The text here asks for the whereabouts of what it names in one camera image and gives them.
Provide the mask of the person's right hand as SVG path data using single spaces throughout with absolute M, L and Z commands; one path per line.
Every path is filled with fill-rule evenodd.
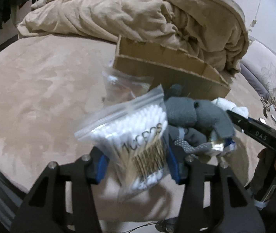
M 268 171 L 272 168 L 276 172 L 276 153 L 271 149 L 262 149 L 258 154 L 259 166 Z

